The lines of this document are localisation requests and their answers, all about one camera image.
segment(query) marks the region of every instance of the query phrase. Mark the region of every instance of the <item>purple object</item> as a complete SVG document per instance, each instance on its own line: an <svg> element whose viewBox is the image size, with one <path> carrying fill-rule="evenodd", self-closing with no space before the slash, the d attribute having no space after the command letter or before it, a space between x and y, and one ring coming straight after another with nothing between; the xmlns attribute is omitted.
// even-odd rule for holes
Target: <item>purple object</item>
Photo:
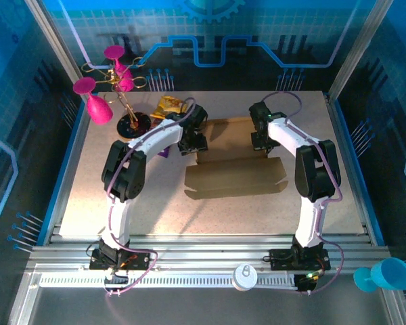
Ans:
<svg viewBox="0 0 406 325"><path fill-rule="evenodd" d="M125 49L120 45L113 45L106 48L104 55L107 59L114 60L114 69L117 75L120 77L120 81L116 85L117 91L131 91L134 88L133 75L127 67L119 62L125 54Z"/></svg>
<svg viewBox="0 0 406 325"><path fill-rule="evenodd" d="M74 84L74 92L79 94L79 95L84 95L85 93L90 93L92 90L94 90L96 87L96 81L95 79L91 77L84 77L78 80Z"/></svg>
<svg viewBox="0 0 406 325"><path fill-rule="evenodd" d="M123 56L123 54L125 54L125 49L123 46L120 45L109 46L104 51L104 55L106 56L107 59L110 60L117 60L121 56Z"/></svg>
<svg viewBox="0 0 406 325"><path fill-rule="evenodd" d="M168 153L170 152L170 147L165 148L158 155L164 158L168 158Z"/></svg>
<svg viewBox="0 0 406 325"><path fill-rule="evenodd" d="M100 97L92 95L91 91L96 87L96 81L93 78L81 78L74 84L74 91L79 95L88 94L87 112L96 124L106 124L113 117L113 111L108 103Z"/></svg>

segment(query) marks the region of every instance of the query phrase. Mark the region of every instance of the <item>container lid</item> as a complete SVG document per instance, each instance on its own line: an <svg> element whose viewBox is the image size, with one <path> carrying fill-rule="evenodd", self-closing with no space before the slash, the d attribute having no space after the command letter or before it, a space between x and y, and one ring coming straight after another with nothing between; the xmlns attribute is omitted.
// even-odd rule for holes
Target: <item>container lid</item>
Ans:
<svg viewBox="0 0 406 325"><path fill-rule="evenodd" d="M233 282L239 290L250 290L257 283L257 272L251 265L242 264L233 273Z"/></svg>

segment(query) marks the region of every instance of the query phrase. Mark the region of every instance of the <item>cardboard box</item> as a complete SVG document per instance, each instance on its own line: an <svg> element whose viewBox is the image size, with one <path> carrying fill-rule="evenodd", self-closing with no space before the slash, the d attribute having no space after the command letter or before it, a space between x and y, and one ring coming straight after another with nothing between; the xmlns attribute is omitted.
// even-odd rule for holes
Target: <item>cardboard box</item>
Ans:
<svg viewBox="0 0 406 325"><path fill-rule="evenodd" d="M194 199L280 193L288 182L280 158L254 151L251 118L208 121L203 130L208 151L197 153L197 165L185 171L185 194Z"/></svg>

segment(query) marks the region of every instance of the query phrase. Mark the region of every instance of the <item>white table surface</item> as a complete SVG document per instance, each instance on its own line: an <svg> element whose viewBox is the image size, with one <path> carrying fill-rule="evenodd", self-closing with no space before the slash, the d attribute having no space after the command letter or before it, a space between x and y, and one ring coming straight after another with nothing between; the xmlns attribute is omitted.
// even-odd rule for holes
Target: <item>white table surface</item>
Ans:
<svg viewBox="0 0 406 325"><path fill-rule="evenodd" d="M249 116L248 109L267 95L268 91L193 91L173 92L181 98L195 97L209 114L209 119ZM336 137L320 91L296 92L303 101L303 110L292 122L319 139ZM136 112L151 113L161 92L128 93ZM295 98L281 94L269 98L272 112L289 115L298 108ZM95 236L104 229L107 200L101 174L111 144L119 139L116 124L123 114L120 104L112 104L114 117L107 125L90 123L81 152L74 183L62 219L60 235ZM342 202L328 207L323 231L326 233L358 234L363 232L353 193L337 148L342 177ZM137 197L131 218L132 234L293 234L300 212L300 197L294 185L294 157L284 148L270 155L279 156L289 181L279 194L235 198L192 200L184 194L185 168L196 164L195 154L181 156L177 146L170 156L153 158L146 167L145 187Z"/></svg>

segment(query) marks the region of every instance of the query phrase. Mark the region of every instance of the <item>gear logo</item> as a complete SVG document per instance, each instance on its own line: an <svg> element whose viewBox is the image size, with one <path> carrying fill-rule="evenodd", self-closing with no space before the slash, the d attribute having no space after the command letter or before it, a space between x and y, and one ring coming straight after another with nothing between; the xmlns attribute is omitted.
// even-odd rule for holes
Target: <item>gear logo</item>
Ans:
<svg viewBox="0 0 406 325"><path fill-rule="evenodd" d="M232 12L237 13L238 7L244 5L244 0L177 0L178 6L190 19L198 22L206 21L212 24L215 20L230 18Z"/></svg>

